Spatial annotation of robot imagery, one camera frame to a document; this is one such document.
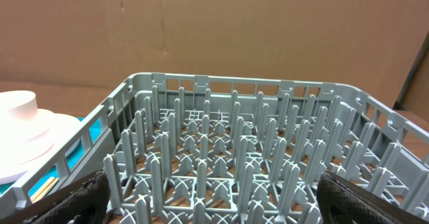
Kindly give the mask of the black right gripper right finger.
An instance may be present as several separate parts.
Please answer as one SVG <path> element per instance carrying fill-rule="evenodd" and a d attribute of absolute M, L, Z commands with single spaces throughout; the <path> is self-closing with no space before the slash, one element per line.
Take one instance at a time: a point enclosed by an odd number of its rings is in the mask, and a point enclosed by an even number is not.
<path fill-rule="evenodd" d="M 324 223 L 428 223 L 330 171 L 320 176 L 316 200 Z"/>

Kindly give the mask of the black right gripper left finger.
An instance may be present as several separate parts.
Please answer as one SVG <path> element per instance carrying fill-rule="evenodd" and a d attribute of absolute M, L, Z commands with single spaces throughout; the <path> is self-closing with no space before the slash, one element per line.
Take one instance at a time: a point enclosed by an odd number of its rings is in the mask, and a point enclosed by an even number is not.
<path fill-rule="evenodd" d="M 94 171 L 34 204 L 1 219 L 2 223 L 102 223 L 111 190 L 107 173 Z"/>

